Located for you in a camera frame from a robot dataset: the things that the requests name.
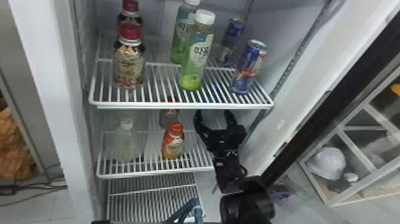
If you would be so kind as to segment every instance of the energy drink can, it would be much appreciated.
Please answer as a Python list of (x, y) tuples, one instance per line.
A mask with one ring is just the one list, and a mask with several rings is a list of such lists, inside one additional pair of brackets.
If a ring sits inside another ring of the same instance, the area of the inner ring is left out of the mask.
[(233, 53), (237, 50), (240, 36), (245, 30), (245, 23), (239, 18), (230, 18), (228, 28), (222, 39), (217, 61), (223, 66), (233, 63)]
[(247, 94), (251, 83), (257, 75), (263, 58), (267, 54), (267, 46), (258, 40), (247, 42), (237, 65), (237, 76), (232, 80), (232, 92)]

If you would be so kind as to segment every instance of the safety helmet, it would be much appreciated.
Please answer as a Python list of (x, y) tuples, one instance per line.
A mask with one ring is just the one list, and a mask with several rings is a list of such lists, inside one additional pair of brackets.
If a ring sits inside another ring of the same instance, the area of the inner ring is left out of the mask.
[(340, 149), (322, 147), (306, 162), (309, 170), (322, 178), (337, 181), (342, 177), (346, 159)]

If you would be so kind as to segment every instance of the bottle with white label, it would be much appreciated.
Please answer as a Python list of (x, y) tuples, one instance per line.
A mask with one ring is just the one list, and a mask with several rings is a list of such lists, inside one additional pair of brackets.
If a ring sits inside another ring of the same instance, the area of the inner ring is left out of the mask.
[(195, 23), (195, 13), (199, 4), (200, 0), (184, 0), (178, 9), (170, 57), (173, 63), (182, 63), (189, 26)]
[(201, 86), (205, 63), (211, 51), (215, 14), (208, 10), (197, 10), (196, 21), (189, 29), (186, 50), (180, 70), (179, 85), (183, 89), (196, 90)]

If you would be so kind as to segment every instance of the open refrigerator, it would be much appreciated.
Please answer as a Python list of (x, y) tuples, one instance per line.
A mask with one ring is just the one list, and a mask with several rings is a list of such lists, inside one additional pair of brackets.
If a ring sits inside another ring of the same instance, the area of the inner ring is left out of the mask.
[[(111, 79), (120, 0), (8, 3), (82, 223), (161, 222), (190, 198), (200, 198), (206, 222), (220, 222), (223, 194), (216, 188), (213, 157), (194, 131), (195, 110), (214, 129), (226, 126), (223, 109), (231, 110), (247, 132), (240, 162), (248, 176), (261, 175), (400, 7), (394, 0), (202, 0), (199, 7), (216, 14), (214, 53), (233, 17), (246, 22), (239, 49), (249, 39), (267, 45), (257, 82), (239, 96), (229, 91), (235, 68), (218, 66), (212, 54), (199, 91), (177, 86), (179, 66), (169, 54), (181, 1), (139, 1), (148, 50), (145, 81), (134, 90)], [(169, 95), (177, 100), (168, 102)], [(172, 108), (181, 110), (186, 151), (165, 160), (158, 113)], [(140, 159), (128, 163), (113, 159), (122, 114), (137, 118), (143, 136)], [(326, 223), (341, 223), (327, 211), (319, 215)], [(187, 221), (193, 221), (190, 215)]]

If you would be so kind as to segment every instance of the wire shelf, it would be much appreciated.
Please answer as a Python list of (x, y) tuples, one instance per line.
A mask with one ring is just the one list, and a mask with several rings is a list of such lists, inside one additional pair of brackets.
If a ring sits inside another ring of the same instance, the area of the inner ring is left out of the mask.
[(130, 162), (114, 159), (114, 132), (103, 133), (103, 150), (97, 160), (97, 177), (102, 179), (131, 178), (166, 173), (190, 173), (214, 170), (213, 156), (195, 132), (185, 132), (185, 152), (177, 159), (164, 159), (161, 143), (164, 132), (141, 132), (143, 152)]
[(168, 219), (190, 199), (199, 198), (193, 174), (111, 180), (107, 219), (112, 222), (155, 223)]
[(167, 44), (158, 39), (146, 40), (144, 82), (136, 89), (124, 89), (114, 84), (112, 76), (112, 44), (105, 36), (99, 42), (97, 66), (90, 84), (89, 102), (103, 109), (268, 109), (274, 103), (263, 87), (255, 81), (249, 94), (236, 95), (230, 91), (235, 74), (232, 67), (219, 67), (210, 56), (202, 86), (197, 91), (179, 87), (180, 65), (169, 62)]

